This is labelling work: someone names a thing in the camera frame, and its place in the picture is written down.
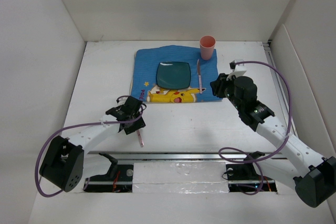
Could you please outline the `pink plastic cup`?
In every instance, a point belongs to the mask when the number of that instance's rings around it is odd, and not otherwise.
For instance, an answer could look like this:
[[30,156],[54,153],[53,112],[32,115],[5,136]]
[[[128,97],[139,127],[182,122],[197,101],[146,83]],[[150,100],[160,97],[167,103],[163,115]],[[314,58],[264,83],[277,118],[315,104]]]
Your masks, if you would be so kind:
[[210,60],[215,48],[216,40],[212,36],[203,36],[200,40],[200,52],[203,60]]

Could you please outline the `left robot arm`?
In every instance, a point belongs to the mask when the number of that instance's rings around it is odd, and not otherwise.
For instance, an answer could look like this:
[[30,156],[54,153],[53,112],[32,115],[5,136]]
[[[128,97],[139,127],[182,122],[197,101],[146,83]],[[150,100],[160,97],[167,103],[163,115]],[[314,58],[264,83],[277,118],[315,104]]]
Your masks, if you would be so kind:
[[98,122],[76,124],[53,133],[42,146],[35,164],[34,179],[37,191],[43,197],[40,178],[57,186],[61,192],[73,190],[82,177],[91,177],[98,170],[105,180],[117,175],[117,167],[110,162],[98,165],[96,161],[85,162],[86,155],[108,137],[124,131],[137,133],[145,127],[142,114],[146,104],[130,96],[123,96],[123,104],[108,109]]

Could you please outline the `pink handled fork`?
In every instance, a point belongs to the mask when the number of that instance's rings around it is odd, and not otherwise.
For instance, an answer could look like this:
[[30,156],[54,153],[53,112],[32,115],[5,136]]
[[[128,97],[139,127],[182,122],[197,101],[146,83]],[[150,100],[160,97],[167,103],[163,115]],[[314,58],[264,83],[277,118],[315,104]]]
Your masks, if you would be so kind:
[[137,133],[137,136],[138,136],[140,147],[143,148],[144,147],[144,141],[142,139],[140,130],[137,130],[136,133]]

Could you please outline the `dark green square plate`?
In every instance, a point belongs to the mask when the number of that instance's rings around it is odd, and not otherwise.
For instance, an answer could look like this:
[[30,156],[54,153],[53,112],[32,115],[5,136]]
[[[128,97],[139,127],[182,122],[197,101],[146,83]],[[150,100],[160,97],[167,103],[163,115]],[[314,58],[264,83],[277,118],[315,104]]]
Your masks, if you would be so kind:
[[187,62],[160,62],[156,72],[156,84],[163,89],[186,89],[191,83],[191,69]]

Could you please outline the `blue Pikachu placemat cloth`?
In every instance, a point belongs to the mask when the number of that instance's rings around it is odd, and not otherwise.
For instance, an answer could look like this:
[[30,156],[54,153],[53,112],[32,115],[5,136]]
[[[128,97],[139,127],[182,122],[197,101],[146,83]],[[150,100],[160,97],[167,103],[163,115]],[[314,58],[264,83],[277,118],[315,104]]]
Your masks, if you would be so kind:
[[163,46],[134,56],[131,96],[149,103],[218,101],[210,83],[218,77],[217,52],[209,60],[198,48]]

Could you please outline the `pink handled knife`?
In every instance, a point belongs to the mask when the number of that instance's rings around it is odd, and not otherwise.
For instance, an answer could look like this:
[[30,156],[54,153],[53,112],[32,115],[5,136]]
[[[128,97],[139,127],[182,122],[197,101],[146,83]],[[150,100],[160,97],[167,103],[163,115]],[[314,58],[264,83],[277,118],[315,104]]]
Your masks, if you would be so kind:
[[197,60],[197,75],[198,75],[198,84],[199,84],[199,92],[203,93],[203,84],[202,84],[202,75],[201,75],[201,65],[199,59]]

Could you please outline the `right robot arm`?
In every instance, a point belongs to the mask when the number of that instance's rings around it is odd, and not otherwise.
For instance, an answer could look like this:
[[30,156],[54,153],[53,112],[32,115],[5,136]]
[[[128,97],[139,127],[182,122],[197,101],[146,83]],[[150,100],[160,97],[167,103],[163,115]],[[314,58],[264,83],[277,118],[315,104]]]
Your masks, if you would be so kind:
[[274,112],[257,100],[257,86],[250,77],[232,80],[221,73],[210,83],[213,95],[227,98],[237,109],[239,118],[254,132],[268,140],[288,160],[278,164],[274,159],[250,161],[243,173],[254,179],[262,173],[293,189],[312,208],[335,194],[335,157],[325,158],[287,129]]

